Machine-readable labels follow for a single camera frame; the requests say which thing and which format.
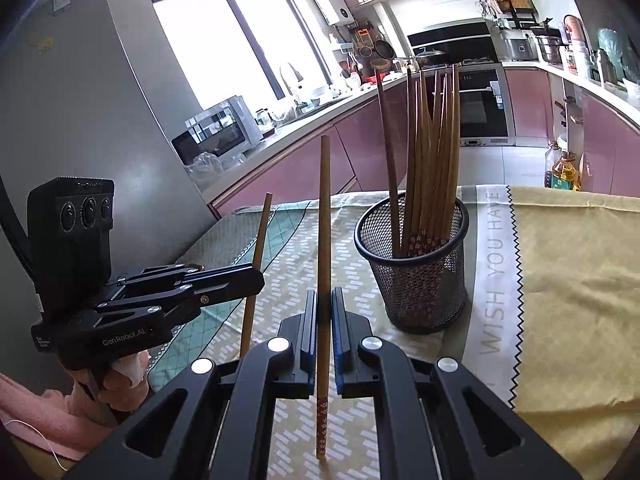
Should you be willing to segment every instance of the white water heater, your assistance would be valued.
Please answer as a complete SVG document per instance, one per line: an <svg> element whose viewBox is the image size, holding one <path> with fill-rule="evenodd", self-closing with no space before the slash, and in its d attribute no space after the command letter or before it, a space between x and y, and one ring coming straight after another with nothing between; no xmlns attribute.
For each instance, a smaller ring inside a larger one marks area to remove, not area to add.
<svg viewBox="0 0 640 480"><path fill-rule="evenodd" d="M355 20L344 0L315 0L329 25L349 25Z"/></svg>

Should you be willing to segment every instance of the gray stripe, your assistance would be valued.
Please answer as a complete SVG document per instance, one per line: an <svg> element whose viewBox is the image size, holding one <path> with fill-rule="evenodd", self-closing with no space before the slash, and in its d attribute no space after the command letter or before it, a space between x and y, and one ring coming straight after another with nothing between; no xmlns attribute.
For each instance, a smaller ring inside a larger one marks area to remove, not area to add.
<svg viewBox="0 0 640 480"><path fill-rule="evenodd" d="M453 357L462 361L466 334L471 320L474 285L476 283L476 256L478 254L478 196L476 186L462 186L461 200L469 211L469 231L465 237L465 288L467 300L460 316L445 330L438 357Z"/></svg>

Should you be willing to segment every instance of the wire mesh container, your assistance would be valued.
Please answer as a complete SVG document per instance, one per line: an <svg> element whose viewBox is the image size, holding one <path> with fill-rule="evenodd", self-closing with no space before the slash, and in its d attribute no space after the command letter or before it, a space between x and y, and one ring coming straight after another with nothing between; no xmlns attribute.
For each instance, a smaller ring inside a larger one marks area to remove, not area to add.
<svg viewBox="0 0 640 480"><path fill-rule="evenodd" d="M400 231L404 194L398 196ZM469 228L465 205L456 199L449 240L421 256L393 258L389 199L373 205L354 232L358 252L371 265L386 314L403 332L438 332L456 319L466 300L464 238Z"/></svg>

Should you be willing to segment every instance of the white cable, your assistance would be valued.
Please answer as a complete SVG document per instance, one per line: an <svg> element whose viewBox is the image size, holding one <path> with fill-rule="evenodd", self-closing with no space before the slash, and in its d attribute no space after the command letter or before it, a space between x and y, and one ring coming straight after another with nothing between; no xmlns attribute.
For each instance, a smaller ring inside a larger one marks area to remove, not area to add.
<svg viewBox="0 0 640 480"><path fill-rule="evenodd" d="M42 438L44 438L44 441L47 443L47 446L49 446L49 449L51 450L51 452L53 453L53 458L56 459L56 462L58 462L58 465L60 466L60 469L63 469L65 471L69 471L69 469L63 467L63 465L60 463L60 460L58 460L58 456L56 455L56 452L53 451L53 448L51 447L51 444L49 443L49 441L46 439L46 437L41 434L38 430L36 430L36 428L34 428L31 424L27 424L26 422L23 422L22 420L18 420L17 418L12 418L11 420L7 421L4 423L5 426L8 426L9 424L11 424L12 422L20 422L20 424L24 424L25 426L29 426L33 431L35 431L36 433L38 433Z"/></svg>

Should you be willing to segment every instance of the window frame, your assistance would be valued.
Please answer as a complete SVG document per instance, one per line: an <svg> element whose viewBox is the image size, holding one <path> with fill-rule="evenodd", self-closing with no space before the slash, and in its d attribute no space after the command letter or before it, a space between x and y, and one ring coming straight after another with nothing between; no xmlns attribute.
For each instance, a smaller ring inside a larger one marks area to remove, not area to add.
<svg viewBox="0 0 640 480"><path fill-rule="evenodd" d="M160 1L163 1L163 0L151 0L151 3L154 4ZM300 29L302 30L302 33L305 39L307 40L309 47L311 47L311 51L313 52L314 57L318 62L320 70L322 71L322 75L324 76L324 80L328 85L331 85L333 81L331 79L329 66L324 60L324 57L320 52L320 48L318 47L318 44L314 40L313 35L311 34L311 31L309 30L305 20L302 17L302 14L300 14L300 11L298 10L293 0L285 0L285 1L289 6L289 9L291 9L291 12L293 13L293 16L295 17L296 21L298 22L298 25L300 26ZM254 56L257 59L258 63L260 64L260 67L262 68L262 71L264 72L264 75L267 78L267 81L269 82L269 85L271 86L271 89L273 90L273 93L275 94L276 99L282 99L283 97L286 96L286 94L282 90L282 86L280 85L280 82L276 78L276 75L273 72L273 68L271 67L271 65L269 65L269 62L267 61L266 56L264 55L264 51L262 50L262 47L258 43L256 37L254 36L251 30L251 27L247 23L247 20L245 19L244 14L242 13L242 11L240 10L240 7L238 6L238 3L236 2L236 0L226 0L226 2L229 5L229 8L231 9L231 12L233 13L234 17L236 18L238 25L240 25L240 28L242 29L242 33L246 37L246 40L248 41L249 46L251 47L251 50L254 52Z"/></svg>

